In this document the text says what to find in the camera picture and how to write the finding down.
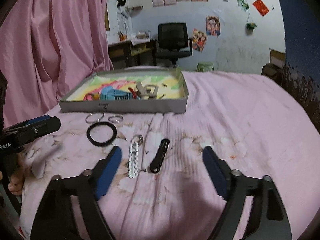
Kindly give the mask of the person's left hand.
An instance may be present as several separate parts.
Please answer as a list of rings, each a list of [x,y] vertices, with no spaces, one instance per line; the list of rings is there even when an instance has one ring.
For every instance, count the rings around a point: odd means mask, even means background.
[[[9,191],[15,195],[20,196],[23,191],[23,184],[24,184],[24,174],[21,169],[16,170],[9,179],[8,189]]]

